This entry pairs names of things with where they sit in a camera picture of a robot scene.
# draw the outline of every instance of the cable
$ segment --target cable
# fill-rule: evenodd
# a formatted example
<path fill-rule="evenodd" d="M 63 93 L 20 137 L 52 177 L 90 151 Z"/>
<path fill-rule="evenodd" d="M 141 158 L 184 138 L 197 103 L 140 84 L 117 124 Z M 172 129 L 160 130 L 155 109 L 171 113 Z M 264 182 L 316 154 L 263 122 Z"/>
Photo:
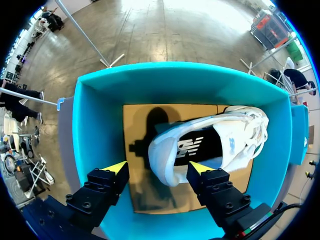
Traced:
<path fill-rule="evenodd" d="M 305 186 L 307 185 L 307 182 L 308 182 L 309 179 L 310 179 L 310 178 L 307 178 L 307 179 L 306 179 L 306 181 L 305 181 L 305 183 L 304 183 L 304 185 L 303 185 L 303 187 L 302 187 L 302 189 L 301 189 L 301 192 L 300 192 L 300 195 L 299 195 L 299 203 L 300 203 L 300 204 L 302 204 L 302 203 L 301 203 L 301 195 L 302 195 L 302 192 L 304 191 Z"/>
<path fill-rule="evenodd" d="M 261 223 L 258 227 L 256 227 L 250 234 L 250 236 L 254 233 L 256 233 L 259 229 L 261 229 L 264 225 L 266 225 L 267 223 L 269 223 L 272 219 L 274 219 L 276 216 L 278 216 L 279 214 L 284 213 L 285 211 L 289 210 L 289 209 L 293 209 L 293 208 L 301 208 L 302 204 L 300 203 L 293 203 L 290 204 L 288 206 L 285 206 L 279 210 L 276 210 L 273 212 L 273 214 L 267 218 L 263 223 Z"/>

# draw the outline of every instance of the cardboard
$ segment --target cardboard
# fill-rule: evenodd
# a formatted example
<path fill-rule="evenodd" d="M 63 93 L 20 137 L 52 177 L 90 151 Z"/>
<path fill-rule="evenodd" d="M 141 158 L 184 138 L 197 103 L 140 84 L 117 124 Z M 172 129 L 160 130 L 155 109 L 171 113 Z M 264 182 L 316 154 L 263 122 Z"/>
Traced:
<path fill-rule="evenodd" d="M 174 214 L 203 208 L 188 183 L 169 187 L 150 170 L 148 147 L 158 134 L 155 125 L 174 123 L 222 113 L 227 106 L 202 104 L 138 104 L 123 106 L 125 156 L 129 165 L 129 188 L 135 213 Z M 247 168 L 230 173 L 239 191 L 248 186 L 251 160 Z"/>

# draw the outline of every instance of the new balance logo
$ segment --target new balance logo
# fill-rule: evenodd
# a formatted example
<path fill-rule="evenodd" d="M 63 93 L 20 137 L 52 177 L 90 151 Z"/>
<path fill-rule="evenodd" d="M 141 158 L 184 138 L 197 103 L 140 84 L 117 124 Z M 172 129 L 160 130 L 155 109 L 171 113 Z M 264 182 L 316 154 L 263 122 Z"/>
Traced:
<path fill-rule="evenodd" d="M 196 155 L 203 138 L 203 136 L 197 137 L 194 142 L 192 139 L 178 141 L 178 152 L 175 158 L 183 158 L 187 153 L 189 156 Z"/>
<path fill-rule="evenodd" d="M 230 154 L 235 154 L 235 140 L 233 138 L 229 138 L 230 142 Z"/>

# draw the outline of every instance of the shoe laces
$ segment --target shoe laces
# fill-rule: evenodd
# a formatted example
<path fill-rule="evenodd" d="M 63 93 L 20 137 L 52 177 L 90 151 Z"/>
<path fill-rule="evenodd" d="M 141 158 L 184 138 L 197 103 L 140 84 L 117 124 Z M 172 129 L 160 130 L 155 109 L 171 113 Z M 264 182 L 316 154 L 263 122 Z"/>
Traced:
<path fill-rule="evenodd" d="M 264 122 L 264 116 L 260 112 L 249 111 L 246 112 L 246 115 L 252 117 L 253 119 L 247 122 L 245 128 L 254 129 L 254 134 L 252 137 L 245 139 L 244 142 L 246 143 L 246 147 L 244 148 L 243 153 L 251 159 L 254 159 L 261 153 L 265 141 L 268 139 L 267 127 Z M 255 149 L 257 147 L 259 148 L 256 152 L 252 152 L 253 154 L 249 154 L 249 150 L 252 150 L 252 146 L 255 146 Z"/>

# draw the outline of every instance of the teal box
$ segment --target teal box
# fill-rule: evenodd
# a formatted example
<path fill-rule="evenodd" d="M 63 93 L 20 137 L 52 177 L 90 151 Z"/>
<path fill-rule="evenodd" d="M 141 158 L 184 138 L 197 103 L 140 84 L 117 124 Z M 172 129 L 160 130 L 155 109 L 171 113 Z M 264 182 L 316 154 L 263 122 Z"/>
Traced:
<path fill-rule="evenodd" d="M 247 194 L 253 208 L 272 206 L 291 156 L 293 123 L 288 94 L 234 69 L 191 62 L 123 65 L 89 73 L 76 84 L 72 137 L 81 184 L 94 168 L 126 159 L 123 105 L 210 104 L 261 108 L 269 118 L 268 140 L 253 161 Z M 129 187 L 110 207 L 101 228 L 111 240 L 211 239 L 224 232 L 207 209 L 154 215 L 134 213 Z"/>
<path fill-rule="evenodd" d="M 301 165 L 308 150 L 309 114 L 305 105 L 293 105 L 292 114 L 292 148 L 289 162 Z"/>

